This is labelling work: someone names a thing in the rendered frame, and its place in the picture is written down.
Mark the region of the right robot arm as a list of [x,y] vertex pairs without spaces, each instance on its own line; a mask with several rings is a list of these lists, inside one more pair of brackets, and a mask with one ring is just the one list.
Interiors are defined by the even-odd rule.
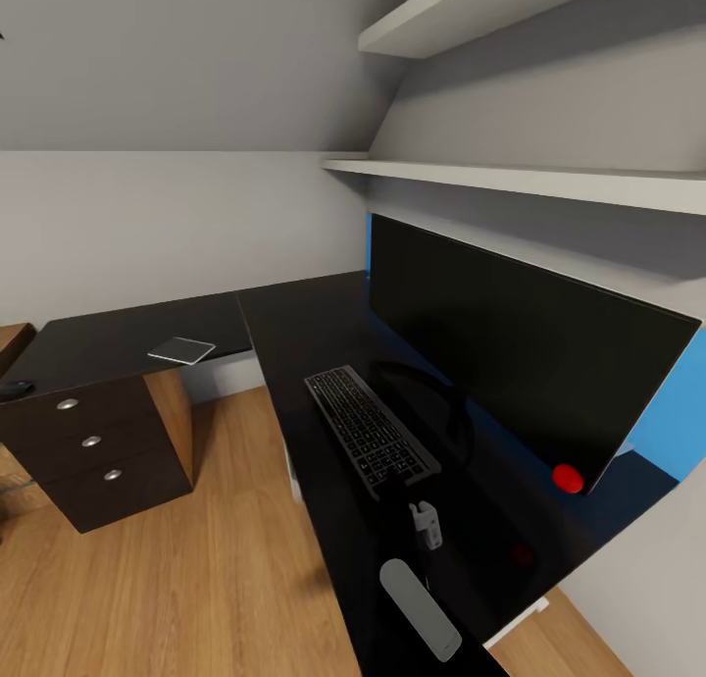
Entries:
[[437,511],[408,502],[395,468],[378,485],[378,615],[398,636],[398,651],[414,677],[511,677],[443,600],[429,591],[415,531],[430,550],[442,545]]

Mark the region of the notebook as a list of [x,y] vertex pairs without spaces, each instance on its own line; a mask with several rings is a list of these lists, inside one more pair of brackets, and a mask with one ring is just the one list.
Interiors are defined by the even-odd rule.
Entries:
[[216,346],[211,343],[193,341],[185,338],[171,338],[151,351],[149,355],[195,365],[214,348],[216,348]]

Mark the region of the keyboard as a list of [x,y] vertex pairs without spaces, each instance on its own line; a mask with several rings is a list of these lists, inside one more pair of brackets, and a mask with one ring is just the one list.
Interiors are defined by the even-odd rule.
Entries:
[[440,474],[441,464],[351,366],[304,381],[375,501],[391,468],[405,488]]

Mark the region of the monitor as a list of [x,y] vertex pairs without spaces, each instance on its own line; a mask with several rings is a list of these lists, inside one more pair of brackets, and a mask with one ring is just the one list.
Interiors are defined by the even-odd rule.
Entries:
[[552,471],[588,495],[704,320],[372,214],[369,310]]

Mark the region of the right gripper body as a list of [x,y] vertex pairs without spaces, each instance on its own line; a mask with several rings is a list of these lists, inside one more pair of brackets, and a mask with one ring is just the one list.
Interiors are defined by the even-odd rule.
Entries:
[[409,507],[404,482],[383,483],[378,485],[378,497],[381,505],[379,518],[379,536],[387,529],[406,529],[415,539],[415,522]]

